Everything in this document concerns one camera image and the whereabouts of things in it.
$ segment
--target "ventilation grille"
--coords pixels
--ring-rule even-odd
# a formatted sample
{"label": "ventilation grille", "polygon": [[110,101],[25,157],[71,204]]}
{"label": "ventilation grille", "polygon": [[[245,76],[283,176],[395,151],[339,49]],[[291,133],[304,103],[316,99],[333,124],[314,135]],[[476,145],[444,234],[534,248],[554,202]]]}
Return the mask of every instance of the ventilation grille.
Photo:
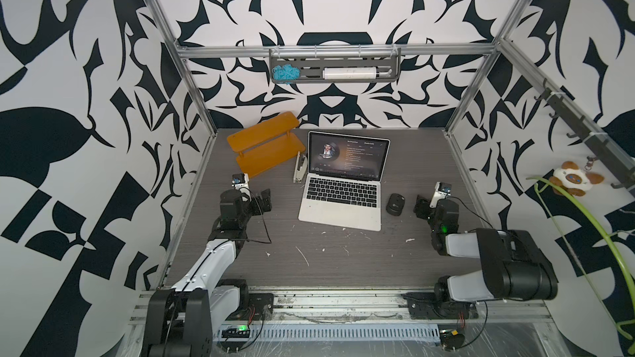
{"label": "ventilation grille", "polygon": [[[222,325],[219,333],[229,327],[231,325]],[[260,326],[254,323],[251,329],[251,338],[253,338],[258,334]],[[361,340],[415,340],[438,344],[439,329],[435,324],[265,324],[262,334],[258,337],[258,342]]]}

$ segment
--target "cable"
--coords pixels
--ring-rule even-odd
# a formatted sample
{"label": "cable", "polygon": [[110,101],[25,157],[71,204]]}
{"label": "cable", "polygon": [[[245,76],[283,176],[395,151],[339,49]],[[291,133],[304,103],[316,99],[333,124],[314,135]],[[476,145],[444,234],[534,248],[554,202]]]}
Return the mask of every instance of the cable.
{"label": "cable", "polygon": [[[541,180],[542,182],[545,183],[545,187],[543,188],[543,190],[549,186],[549,184],[551,183],[547,183],[548,180],[540,178],[539,180]],[[558,230],[558,233],[560,233],[560,236],[562,237],[562,239],[565,242],[565,245],[567,246],[567,250],[569,250],[569,254],[571,254],[571,257],[573,258],[573,261],[575,262],[575,264],[578,266],[578,268],[580,269],[580,271],[582,272],[582,275],[584,276],[584,278],[587,280],[587,282],[589,283],[589,286],[591,287],[591,289],[593,290],[593,293],[595,294],[596,298],[598,299],[598,301],[600,302],[600,305],[602,305],[602,307],[604,308],[604,311],[607,313],[607,315],[610,317],[611,321],[613,321],[613,324],[615,325],[615,328],[617,329],[617,331],[622,334],[623,337],[632,340],[632,335],[629,334],[628,332],[626,332],[625,330],[622,329],[622,327],[620,326],[620,324],[622,323],[626,323],[626,322],[619,322],[617,323],[615,321],[615,318],[613,317],[613,314],[611,314],[611,312],[608,310],[607,305],[604,303],[604,300],[602,299],[602,297],[600,296],[600,293],[598,291],[598,289],[596,288],[595,284],[591,281],[589,275],[587,274],[586,270],[584,270],[584,267],[582,266],[582,263],[580,262],[580,258],[578,258],[578,255],[576,254],[576,252],[573,250],[573,247],[571,246],[571,244],[569,243],[569,240],[567,240],[567,236],[565,236],[565,232],[562,230],[562,228],[560,227],[560,224],[558,224],[558,221],[556,221],[556,218],[553,216],[553,214],[551,214],[551,210],[549,210],[549,207],[547,206],[547,203],[545,203],[545,201],[543,200],[542,196],[540,195],[540,192],[538,191],[538,183],[536,182],[533,185],[533,189],[536,192],[536,195],[538,196],[538,199],[540,200],[540,202],[542,203],[543,208],[545,209],[545,211],[549,214],[549,217],[551,218],[551,221],[554,223],[554,225],[556,226],[556,229]]]}
{"label": "cable", "polygon": [[489,308],[487,307],[487,302],[483,301],[483,303],[485,303],[485,321],[483,321],[483,326],[481,327],[481,330],[478,332],[476,337],[474,339],[472,339],[470,342],[466,343],[463,346],[454,347],[454,350],[459,350],[459,349],[462,349],[464,347],[467,347],[467,346],[471,345],[472,343],[474,343],[476,341],[476,339],[480,338],[481,334],[483,333],[483,330],[485,329],[485,325],[487,324],[487,316],[489,315]]}
{"label": "cable", "polygon": [[436,311],[436,307],[434,307],[433,304],[430,304],[430,307],[433,308],[433,312],[434,314],[436,314],[437,316],[441,317],[441,318],[448,318],[447,314],[440,314],[438,311]]}
{"label": "cable", "polygon": [[464,207],[465,207],[468,211],[470,211],[470,212],[471,212],[472,214],[474,214],[475,216],[479,217],[479,218],[480,218],[483,222],[487,223],[487,224],[488,224],[488,225],[489,225],[492,229],[494,228],[494,226],[493,226],[491,223],[489,223],[489,221],[488,221],[487,219],[485,219],[485,218],[481,217],[479,214],[477,214],[476,212],[472,211],[472,210],[471,210],[468,206],[466,206],[466,205],[465,205],[465,203],[463,202],[463,200],[459,199],[459,198],[458,198],[458,197],[456,197],[456,196],[448,196],[448,197],[446,197],[446,198],[455,198],[455,199],[457,199],[459,202],[461,202],[461,204],[463,204],[463,205],[464,205]]}
{"label": "cable", "polygon": [[245,189],[245,190],[247,190],[247,191],[249,192],[249,194],[253,197],[253,201],[254,201],[254,202],[256,202],[256,206],[258,206],[258,211],[260,211],[260,217],[262,218],[262,224],[265,226],[265,232],[266,232],[266,234],[267,234],[267,240],[269,240],[269,242],[268,242],[268,243],[267,243],[267,242],[259,242],[259,241],[257,241],[257,240],[248,240],[248,239],[245,239],[245,241],[249,241],[249,242],[256,242],[256,243],[263,243],[263,244],[271,244],[271,237],[269,237],[269,230],[267,229],[267,223],[265,222],[265,215],[264,215],[264,213],[262,212],[262,208],[260,207],[260,203],[258,203],[258,199],[256,198],[256,195],[255,195],[255,194],[253,194],[253,193],[251,192],[251,190],[249,190],[249,188],[248,188],[248,187],[244,187],[244,186],[243,186],[243,187],[240,187],[240,188],[239,188],[239,190],[240,190],[240,189]]}
{"label": "cable", "polygon": [[249,326],[251,325],[251,321],[253,320],[253,316],[256,314],[256,307],[255,306],[250,306],[249,307],[249,311],[251,312],[251,315],[249,316],[249,321],[247,321],[247,328],[249,328]]}
{"label": "cable", "polygon": [[245,350],[247,347],[250,347],[252,344],[256,343],[256,340],[258,340],[258,337],[260,336],[260,334],[262,333],[262,330],[265,328],[265,309],[262,310],[262,324],[260,325],[260,331],[258,332],[258,334],[256,334],[256,337],[253,338],[253,340],[251,341],[250,344],[248,345],[243,345],[240,349],[238,349],[237,351],[243,351]]}

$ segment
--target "black and white patterned wall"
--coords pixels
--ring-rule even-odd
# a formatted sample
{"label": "black and white patterned wall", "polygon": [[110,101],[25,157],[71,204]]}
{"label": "black and white patterned wall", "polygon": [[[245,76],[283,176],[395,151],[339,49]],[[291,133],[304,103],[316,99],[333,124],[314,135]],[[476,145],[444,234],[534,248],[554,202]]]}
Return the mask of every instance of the black and white patterned wall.
{"label": "black and white patterned wall", "polygon": [[[185,46],[491,42],[514,0],[160,0]],[[399,82],[274,85],[264,58],[191,60],[218,127],[443,127],[481,63],[406,57]]]}
{"label": "black and white patterned wall", "polygon": [[0,0],[4,356],[101,356],[210,137],[143,0]]}
{"label": "black and white patterned wall", "polygon": [[[628,154],[635,156],[635,0],[534,0],[513,33],[514,42]],[[500,58],[454,135],[463,159],[496,225],[531,232],[560,281],[549,311],[576,356],[628,355],[632,341],[618,335],[558,230],[542,208],[530,176],[549,178],[571,160],[583,166],[590,150],[553,111],[536,102],[538,92]],[[607,233],[631,231],[635,202],[599,162],[606,177],[578,198]],[[584,269],[615,321],[633,319],[623,275],[606,242],[566,198],[542,196],[563,228]],[[635,273],[635,239],[617,233],[612,240]]]}

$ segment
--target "green hose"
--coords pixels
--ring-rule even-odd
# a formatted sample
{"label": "green hose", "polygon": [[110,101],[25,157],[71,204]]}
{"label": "green hose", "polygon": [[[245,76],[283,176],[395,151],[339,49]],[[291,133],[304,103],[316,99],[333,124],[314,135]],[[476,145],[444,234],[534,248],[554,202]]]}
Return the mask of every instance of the green hose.
{"label": "green hose", "polygon": [[[589,219],[589,222],[591,222],[591,224],[596,228],[596,230],[598,231],[600,236],[602,236],[602,239],[604,239],[604,241],[607,242],[608,248],[611,250],[611,252],[613,253],[613,255],[615,257],[615,260],[617,260],[617,264],[620,266],[620,270],[622,271],[622,275],[624,276],[624,280],[626,281],[626,286],[627,286],[627,288],[629,290],[629,294],[631,295],[631,305],[633,307],[633,315],[635,316],[635,282],[633,282],[633,277],[631,275],[631,272],[629,271],[628,266],[626,265],[626,262],[624,262],[624,259],[622,258],[622,254],[620,253],[620,251],[615,246],[613,240],[611,240],[611,236],[604,230],[604,227],[602,227],[599,224],[598,220],[595,219],[595,217],[593,215],[591,215],[591,212],[589,212],[589,210],[587,210],[586,207],[584,207],[582,205],[582,203],[580,203],[575,197],[573,197],[571,194],[569,194],[562,187],[559,187],[559,186],[549,182],[547,179],[544,179],[544,178],[541,178],[541,177],[529,177],[527,179],[535,179],[535,180],[539,180],[539,181],[545,183],[545,187],[543,187],[540,191],[538,191],[538,183],[537,182],[534,184],[533,188],[534,188],[538,198],[540,199],[540,202],[542,203],[543,207],[545,207],[545,210],[547,210],[547,213],[549,214],[549,217],[551,218],[551,220],[554,221],[554,224],[556,225],[556,227],[558,228],[558,230],[560,231],[561,234],[562,234],[562,231],[560,230],[560,226],[558,226],[558,223],[553,218],[553,215],[551,214],[551,211],[549,211],[549,208],[547,208],[547,205],[545,204],[544,200],[542,199],[542,196],[540,195],[540,193],[545,190],[547,185],[553,187],[555,190],[557,190],[560,193],[562,193],[562,195],[564,197],[569,199],[569,201],[572,202],[578,208],[578,210],[580,210],[584,214],[584,216],[587,219]],[[597,292],[597,290],[595,289],[595,286],[592,284],[592,282],[587,277],[586,272],[584,270],[582,270],[582,272],[584,274],[584,277],[587,279],[587,281],[591,285],[591,288],[593,288],[593,291],[595,292],[596,296],[599,298],[599,293]],[[604,308],[607,311],[607,313],[609,314],[609,316],[611,317],[611,320],[613,320],[614,323],[615,323],[615,320],[613,319],[613,317],[611,316],[611,314],[607,310],[606,306],[604,306]],[[635,319],[628,320],[628,321],[620,321],[619,323],[615,323],[615,328],[625,338],[627,338],[628,340],[632,340],[633,337],[631,336],[631,334],[629,334],[628,332],[623,330],[622,326],[623,325],[633,324],[633,323],[635,323]],[[631,347],[629,347],[629,349],[627,351],[631,355],[635,354],[635,343],[633,343],[631,345]]]}

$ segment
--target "laptop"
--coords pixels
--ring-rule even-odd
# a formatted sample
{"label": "laptop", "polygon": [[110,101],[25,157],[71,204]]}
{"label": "laptop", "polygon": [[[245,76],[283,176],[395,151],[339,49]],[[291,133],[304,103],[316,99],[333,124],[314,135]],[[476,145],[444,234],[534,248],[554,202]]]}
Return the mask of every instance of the laptop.
{"label": "laptop", "polygon": [[309,132],[309,172],[298,219],[379,231],[388,139]]}

